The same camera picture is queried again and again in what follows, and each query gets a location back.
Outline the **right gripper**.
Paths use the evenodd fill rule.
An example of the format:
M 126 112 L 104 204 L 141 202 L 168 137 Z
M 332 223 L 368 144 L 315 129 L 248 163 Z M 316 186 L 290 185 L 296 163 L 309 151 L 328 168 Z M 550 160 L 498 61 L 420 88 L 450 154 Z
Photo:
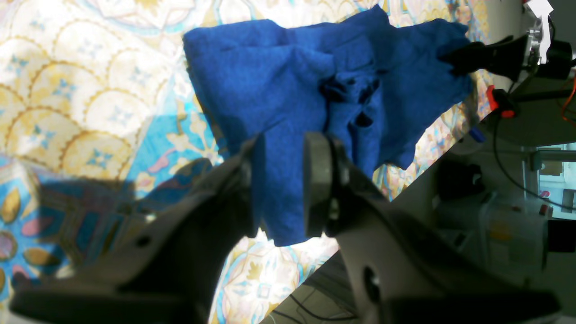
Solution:
M 556 26 L 551 18 L 553 6 L 548 0 L 525 0 L 524 9 L 534 21 L 527 35 L 508 36 L 490 45 L 473 42 L 442 54 L 440 61 L 450 64 L 455 75 L 486 70 L 518 81 L 527 67 L 535 77 L 574 79 L 575 47 L 556 38 Z

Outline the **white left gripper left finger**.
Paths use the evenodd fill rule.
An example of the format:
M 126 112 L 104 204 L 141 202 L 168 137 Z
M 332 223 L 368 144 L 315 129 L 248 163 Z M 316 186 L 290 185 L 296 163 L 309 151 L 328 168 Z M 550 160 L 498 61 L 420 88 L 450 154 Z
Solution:
M 257 135 L 140 233 L 64 279 L 21 288 L 10 311 L 51 324 L 205 324 L 229 252 L 255 237 Z

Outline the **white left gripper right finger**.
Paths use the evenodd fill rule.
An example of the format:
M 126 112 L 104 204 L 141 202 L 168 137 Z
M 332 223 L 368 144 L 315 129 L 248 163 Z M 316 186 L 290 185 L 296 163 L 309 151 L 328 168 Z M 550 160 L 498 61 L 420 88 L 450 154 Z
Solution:
M 506 283 L 393 207 L 335 137 L 304 141 L 304 224 L 340 247 L 363 324 L 551 324 L 554 294 Z

